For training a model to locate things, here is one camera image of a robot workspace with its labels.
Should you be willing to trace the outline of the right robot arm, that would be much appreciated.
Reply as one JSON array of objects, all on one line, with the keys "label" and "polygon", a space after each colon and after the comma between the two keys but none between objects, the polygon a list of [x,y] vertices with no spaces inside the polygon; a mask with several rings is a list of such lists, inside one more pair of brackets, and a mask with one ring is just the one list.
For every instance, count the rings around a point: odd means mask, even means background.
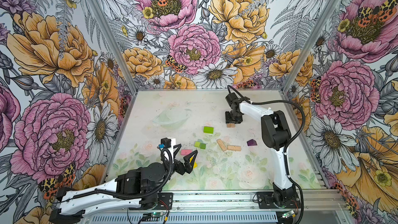
[{"label": "right robot arm", "polygon": [[273,100],[255,103],[240,93],[229,92],[226,101],[231,108],[226,112],[227,124],[240,124],[243,116],[247,115],[261,123],[263,143],[271,149],[275,165],[273,194],[271,202],[277,207],[285,207],[298,195],[296,185],[292,182],[289,171],[288,146],[296,136],[292,136],[283,111],[273,111],[262,105],[284,103],[298,107],[295,103],[286,100]]}]

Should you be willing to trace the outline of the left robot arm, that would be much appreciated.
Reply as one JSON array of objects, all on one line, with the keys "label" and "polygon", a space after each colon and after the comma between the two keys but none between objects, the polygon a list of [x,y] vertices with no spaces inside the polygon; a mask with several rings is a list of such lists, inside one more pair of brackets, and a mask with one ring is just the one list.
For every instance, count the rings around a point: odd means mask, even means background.
[{"label": "left robot arm", "polygon": [[158,148],[160,162],[129,170],[113,180],[84,190],[59,189],[56,199],[60,205],[51,212],[49,221],[77,224],[84,217],[117,208],[170,212],[174,195],[163,193],[162,189],[174,173],[184,175],[193,171],[198,151],[194,150],[184,156],[183,161],[178,161],[175,156],[180,145],[160,144]]}]

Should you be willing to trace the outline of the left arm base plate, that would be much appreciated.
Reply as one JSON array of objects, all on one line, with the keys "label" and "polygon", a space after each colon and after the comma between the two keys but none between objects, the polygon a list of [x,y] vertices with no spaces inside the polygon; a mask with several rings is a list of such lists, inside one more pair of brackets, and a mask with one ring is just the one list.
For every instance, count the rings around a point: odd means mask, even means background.
[{"label": "left arm base plate", "polygon": [[129,210],[171,210],[173,197],[173,193],[156,193],[140,199],[138,207],[129,207]]}]

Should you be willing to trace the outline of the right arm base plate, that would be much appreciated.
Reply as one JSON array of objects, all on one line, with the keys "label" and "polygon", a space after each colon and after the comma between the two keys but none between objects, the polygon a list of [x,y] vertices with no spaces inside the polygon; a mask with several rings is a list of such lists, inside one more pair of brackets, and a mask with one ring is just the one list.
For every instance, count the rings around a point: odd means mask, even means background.
[{"label": "right arm base plate", "polygon": [[257,192],[254,201],[258,203],[260,209],[271,208],[294,208],[301,207],[301,202],[297,193],[291,192]]}]

